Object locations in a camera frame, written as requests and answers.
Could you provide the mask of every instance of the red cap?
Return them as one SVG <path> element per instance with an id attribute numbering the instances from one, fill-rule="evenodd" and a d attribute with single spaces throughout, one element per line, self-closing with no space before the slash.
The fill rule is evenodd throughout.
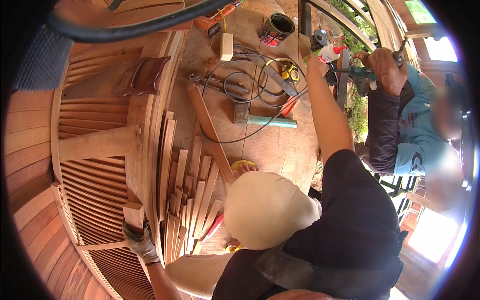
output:
<path id="1" fill-rule="evenodd" d="M 340 54 L 340 52 L 342 52 L 343 49 L 345 49 L 347 46 L 341 46 L 341 47 L 333 47 L 333 52 L 335 52 L 335 54 Z"/>

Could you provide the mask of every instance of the work glove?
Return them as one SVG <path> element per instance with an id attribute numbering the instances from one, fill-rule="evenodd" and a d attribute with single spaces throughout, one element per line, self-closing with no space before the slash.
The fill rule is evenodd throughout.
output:
<path id="1" fill-rule="evenodd" d="M 148 224 L 148 220 L 144 222 L 144 234 L 142 236 L 131 232 L 127 228 L 125 219 L 123 220 L 122 228 L 123 236 L 125 237 L 128 247 L 144 261 L 145 265 L 160 262 L 160 258 L 156 253 L 155 245 L 153 244 L 152 231 Z"/>

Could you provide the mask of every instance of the logo on shirt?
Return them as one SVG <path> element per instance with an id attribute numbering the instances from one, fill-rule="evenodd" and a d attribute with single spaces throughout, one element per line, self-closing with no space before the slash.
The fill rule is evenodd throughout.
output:
<path id="1" fill-rule="evenodd" d="M 421 158 L 420 153 L 415 152 L 412 156 L 412 169 L 410 170 L 411 174 L 423 173 L 423 159 Z"/>
<path id="2" fill-rule="evenodd" d="M 416 112 L 409 112 L 407 115 L 407 120 L 405 121 L 404 119 L 400 119 L 400 126 L 398 129 L 400 130 L 401 128 L 407 129 L 408 127 L 410 128 L 415 128 L 415 120 L 418 117 L 418 113 Z"/>

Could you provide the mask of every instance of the orange power tool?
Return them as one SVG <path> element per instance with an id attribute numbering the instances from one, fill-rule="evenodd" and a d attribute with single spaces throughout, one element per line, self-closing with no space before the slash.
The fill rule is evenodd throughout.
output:
<path id="1" fill-rule="evenodd" d="M 223 16 L 226 17 L 232 12 L 234 12 L 237 6 L 242 2 L 243 0 L 240 0 L 224 6 L 221 9 Z M 195 27 L 197 27 L 198 29 L 202 30 L 208 37 L 213 37 L 217 32 L 220 31 L 220 21 L 222 20 L 222 14 L 220 14 L 218 11 L 214 11 L 206 16 L 200 16 L 193 20 L 193 25 L 195 25 Z"/>

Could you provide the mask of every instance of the foot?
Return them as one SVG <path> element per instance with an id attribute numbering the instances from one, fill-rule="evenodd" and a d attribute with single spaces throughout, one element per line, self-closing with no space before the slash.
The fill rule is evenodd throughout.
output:
<path id="1" fill-rule="evenodd" d="M 252 171 L 260 171 L 260 169 L 257 166 L 252 166 L 249 164 L 239 164 L 239 169 L 233 170 L 233 175 L 235 176 L 235 179 L 238 179 L 243 174 Z"/>

